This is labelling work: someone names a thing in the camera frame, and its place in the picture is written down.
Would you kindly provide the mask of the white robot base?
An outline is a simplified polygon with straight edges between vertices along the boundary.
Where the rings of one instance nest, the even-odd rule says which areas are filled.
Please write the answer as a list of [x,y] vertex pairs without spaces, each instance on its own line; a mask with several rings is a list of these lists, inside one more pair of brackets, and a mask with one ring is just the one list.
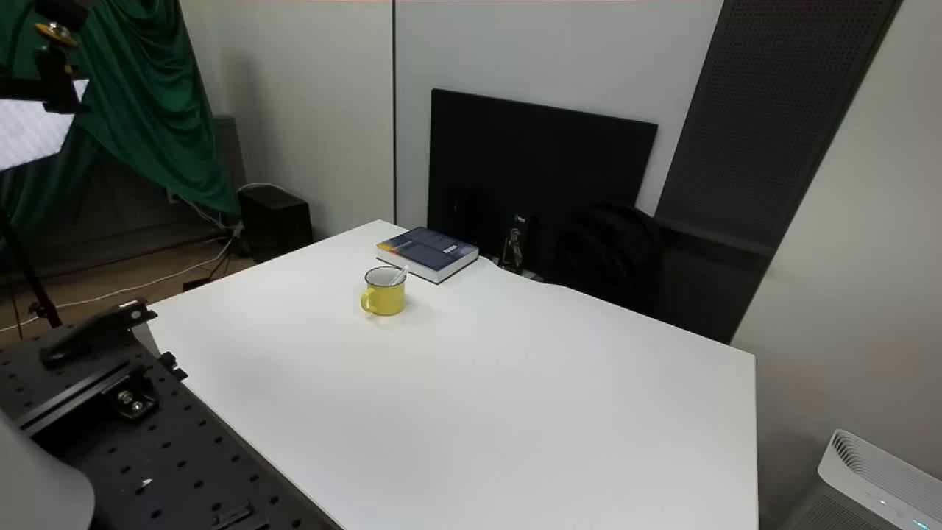
[[0,416],[0,530],[89,530],[90,479]]

